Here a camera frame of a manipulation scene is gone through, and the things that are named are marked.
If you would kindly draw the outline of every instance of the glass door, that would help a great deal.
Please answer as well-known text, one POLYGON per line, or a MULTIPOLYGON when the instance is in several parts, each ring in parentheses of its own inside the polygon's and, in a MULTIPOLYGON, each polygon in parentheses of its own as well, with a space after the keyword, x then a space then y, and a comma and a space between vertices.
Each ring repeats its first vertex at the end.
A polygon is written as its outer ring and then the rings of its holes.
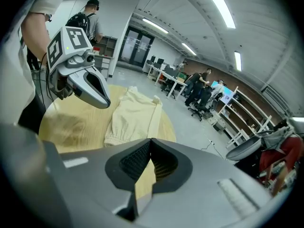
POLYGON ((119 60, 143 67, 154 40, 145 31, 129 27, 123 40, 119 60))
POLYGON ((123 46, 123 50, 121 52, 120 61, 124 61, 129 63, 137 38, 139 36, 139 33, 129 30, 127 31, 127 37, 125 38, 125 43, 123 46))

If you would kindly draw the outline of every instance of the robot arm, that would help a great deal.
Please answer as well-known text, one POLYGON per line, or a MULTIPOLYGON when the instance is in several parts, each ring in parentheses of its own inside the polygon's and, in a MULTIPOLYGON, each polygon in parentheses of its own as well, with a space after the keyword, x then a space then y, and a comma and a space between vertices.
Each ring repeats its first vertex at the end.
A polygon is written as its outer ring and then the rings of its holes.
POLYGON ((51 91, 61 100, 73 92, 96 108, 111 104, 108 85, 94 67, 92 46, 82 28, 62 27, 47 47, 51 91))

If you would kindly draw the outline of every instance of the ceiling light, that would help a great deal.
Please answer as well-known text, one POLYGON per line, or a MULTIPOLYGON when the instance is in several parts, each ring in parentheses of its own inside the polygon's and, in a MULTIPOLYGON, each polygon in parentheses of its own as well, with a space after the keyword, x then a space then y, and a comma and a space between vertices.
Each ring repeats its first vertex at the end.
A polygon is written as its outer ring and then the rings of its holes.
POLYGON ((166 33, 166 34, 169 33, 168 31, 166 31, 166 30, 163 29, 162 27, 158 26, 157 24, 154 24, 152 21, 147 20, 146 18, 143 18, 142 20, 145 21, 145 22, 147 22, 148 24, 153 25, 153 26, 156 27, 157 29, 160 29, 163 33, 166 33))
POLYGON ((241 60, 241 54, 239 52, 234 52, 234 56, 236 57, 236 63, 237 63, 237 70, 242 71, 242 60, 241 60))
POLYGON ((191 52, 193 55, 195 55, 196 56, 196 54, 195 54, 195 52, 194 51, 192 51, 191 50, 191 48, 190 47, 188 47, 185 43, 182 43, 182 45, 185 47, 185 48, 187 48, 188 50, 189 50, 189 52, 191 52))
POLYGON ((294 121, 296 121, 296 122, 302 122, 302 123, 304 123, 304 117, 293 117, 292 119, 294 121))
POLYGON ((219 12, 221 13, 225 23, 226 23, 226 26, 228 28, 232 28, 232 29, 235 29, 236 26, 234 24, 234 21, 233 21, 233 18, 230 14, 230 11, 227 7, 227 4, 225 3, 224 0, 212 0, 215 5, 217 6, 219 12))

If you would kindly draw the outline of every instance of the person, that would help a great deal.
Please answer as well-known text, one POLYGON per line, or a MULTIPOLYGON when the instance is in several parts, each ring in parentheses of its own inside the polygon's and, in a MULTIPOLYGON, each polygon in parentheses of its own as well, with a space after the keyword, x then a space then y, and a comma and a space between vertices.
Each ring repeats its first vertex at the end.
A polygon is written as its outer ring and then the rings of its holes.
POLYGON ((191 75, 186 81, 185 84, 187 84, 187 87, 185 89, 185 92, 183 93, 184 96, 188 96, 194 86, 194 84, 200 79, 202 74, 195 73, 191 75))
POLYGON ((178 71, 181 72, 184 69, 185 65, 188 65, 187 61, 183 61, 181 64, 179 64, 178 71))
POLYGON ((200 90, 205 86, 205 84, 209 84, 209 81, 207 81, 207 76, 211 74, 212 69, 208 68, 205 73, 201 75, 199 80, 195 83, 193 87, 193 91, 188 97, 188 99, 185 101, 185 105, 189 106, 192 101, 194 101, 195 97, 197 97, 200 93, 200 90))
POLYGON ((218 84, 212 88, 213 91, 211 92, 211 97, 216 97, 219 93, 224 93, 224 81, 220 79, 218 84))
POLYGON ((277 150, 263 151, 259 162, 259 172, 266 171, 266 180, 270 180, 272 178, 272 168, 275 162, 279 160, 283 160, 285 162, 285 166, 277 176, 273 187, 273 196, 280 191, 284 184, 285 177, 293 169, 295 162, 304 156, 304 143, 297 135, 288 137, 281 144, 280 149, 284 154, 277 150))
POLYGON ((39 70, 39 64, 38 64, 38 59, 37 57, 35 57, 35 55, 30 51, 30 49, 28 48, 28 54, 27 54, 27 62, 29 65, 29 68, 31 71, 33 71, 33 66, 35 68, 35 70, 39 70))
POLYGON ((35 91, 30 68, 23 55, 19 29, 27 47, 42 65, 46 65, 45 54, 50 38, 45 23, 62 1, 27 0, 12 21, 7 39, 0 49, 1 85, 6 89, 0 93, 0 102, 5 103, 1 106, 1 123, 19 124, 39 132, 45 108, 35 91))
POLYGON ((88 33, 89 40, 93 44, 99 43, 103 37, 101 33, 101 23, 99 16, 96 14, 96 11, 99 10, 99 1, 98 0, 89 0, 85 5, 85 10, 82 12, 88 16, 90 20, 90 29, 88 33))
POLYGON ((282 142, 278 149, 264 150, 264 147, 261 147, 253 154, 240 160, 235 166, 253 178, 257 178, 259 173, 266 171, 266 181, 268 181, 273 179, 272 168, 274 164, 284 161, 285 166, 278 174, 272 189, 272 195, 275 196, 280 191, 284 184, 285 177, 293 169, 296 161, 303 156, 303 139, 298 135, 292 134, 282 142))
POLYGON ((219 80, 218 84, 216 84, 214 87, 210 87, 210 90, 205 90, 206 88, 204 88, 202 90, 201 96, 200 96, 200 103, 196 106, 198 109, 203 109, 206 107, 206 103, 210 102, 210 106, 211 106, 211 101, 214 100, 214 98, 220 94, 220 93, 224 93, 224 81, 223 80, 219 80))

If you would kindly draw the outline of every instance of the round wooden table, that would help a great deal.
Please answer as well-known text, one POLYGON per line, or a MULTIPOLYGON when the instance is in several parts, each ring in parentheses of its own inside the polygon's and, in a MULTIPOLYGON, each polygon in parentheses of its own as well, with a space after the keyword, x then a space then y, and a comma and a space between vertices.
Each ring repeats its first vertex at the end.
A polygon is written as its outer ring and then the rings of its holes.
MULTIPOLYGON (((54 143, 59 153, 103 148, 112 114, 118 107, 120 98, 127 92, 127 88, 117 85, 110 85, 109 88, 111 105, 107 109, 97 109, 74 95, 64 100, 56 99, 43 116, 39 129, 40 139, 54 143)), ((174 128, 164 111, 157 138, 176 142, 174 128)), ((151 192, 153 183, 154 166, 150 161, 136 183, 137 199, 151 192)))

